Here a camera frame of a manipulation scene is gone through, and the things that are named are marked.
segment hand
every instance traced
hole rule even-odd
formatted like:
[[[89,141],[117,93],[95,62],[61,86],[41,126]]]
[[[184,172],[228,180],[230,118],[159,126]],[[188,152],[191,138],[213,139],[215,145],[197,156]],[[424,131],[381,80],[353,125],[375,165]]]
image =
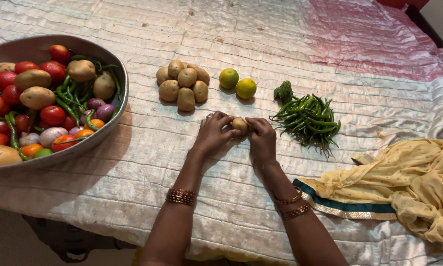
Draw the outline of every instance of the hand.
[[[246,122],[255,131],[251,133],[251,153],[261,165],[276,162],[276,131],[264,118],[248,118]]]
[[[192,147],[193,150],[200,151],[204,156],[215,152],[234,136],[242,134],[237,129],[232,129],[226,133],[222,132],[223,127],[233,121],[234,117],[220,111],[209,114],[209,116],[212,118],[207,116],[206,119],[202,120],[197,139]]]

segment broccoli floret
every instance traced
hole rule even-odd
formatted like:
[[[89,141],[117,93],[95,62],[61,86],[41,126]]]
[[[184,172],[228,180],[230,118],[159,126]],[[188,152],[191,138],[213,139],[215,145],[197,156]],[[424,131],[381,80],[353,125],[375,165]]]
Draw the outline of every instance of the broccoli floret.
[[[290,81],[282,82],[280,87],[274,90],[274,98],[280,98],[284,104],[291,101],[293,96],[294,92],[292,91]]]

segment forearm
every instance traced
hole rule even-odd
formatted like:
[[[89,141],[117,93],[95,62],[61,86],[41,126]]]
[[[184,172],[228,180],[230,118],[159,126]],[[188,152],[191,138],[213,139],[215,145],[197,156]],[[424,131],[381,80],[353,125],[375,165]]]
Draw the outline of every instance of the forearm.
[[[198,192],[204,155],[190,150],[174,188]],[[181,265],[190,245],[194,206],[165,202],[142,251],[140,266]]]
[[[266,186],[280,200],[294,198],[298,192],[286,177],[279,163],[264,165]],[[289,205],[279,204],[282,213],[295,210],[306,204],[303,199]],[[290,245],[297,262],[303,266],[346,266],[343,254],[328,231],[311,209],[284,222]]]

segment woman's left hand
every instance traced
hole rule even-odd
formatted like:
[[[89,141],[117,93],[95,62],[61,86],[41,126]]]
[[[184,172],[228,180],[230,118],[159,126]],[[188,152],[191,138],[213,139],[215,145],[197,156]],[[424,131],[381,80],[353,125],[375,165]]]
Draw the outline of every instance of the woman's left hand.
[[[192,149],[200,151],[204,156],[207,156],[215,152],[234,136],[241,134],[242,132],[237,129],[223,133],[223,127],[234,119],[234,117],[228,116],[220,111],[209,114],[207,118],[201,122],[200,130],[198,131],[198,136]]]

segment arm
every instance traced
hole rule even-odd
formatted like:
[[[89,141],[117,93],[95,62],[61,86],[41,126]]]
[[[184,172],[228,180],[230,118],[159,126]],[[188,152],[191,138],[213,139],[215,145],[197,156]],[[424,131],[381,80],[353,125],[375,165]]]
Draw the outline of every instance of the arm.
[[[276,198],[289,200],[298,192],[284,174],[276,160],[276,132],[267,120],[246,118],[255,129],[251,134],[251,153],[256,164],[262,166],[266,188],[272,190]],[[289,205],[279,204],[279,210],[286,213],[306,204],[303,199]],[[294,256],[303,266],[347,266],[336,243],[311,209],[284,221]]]
[[[212,118],[207,117],[201,122],[197,139],[187,154],[173,188],[197,193],[207,155],[240,133],[239,130],[222,132],[222,128],[233,121],[234,117],[219,111],[210,116]],[[171,202],[162,205],[142,251],[139,266],[182,265],[190,245],[194,209],[194,206]]]

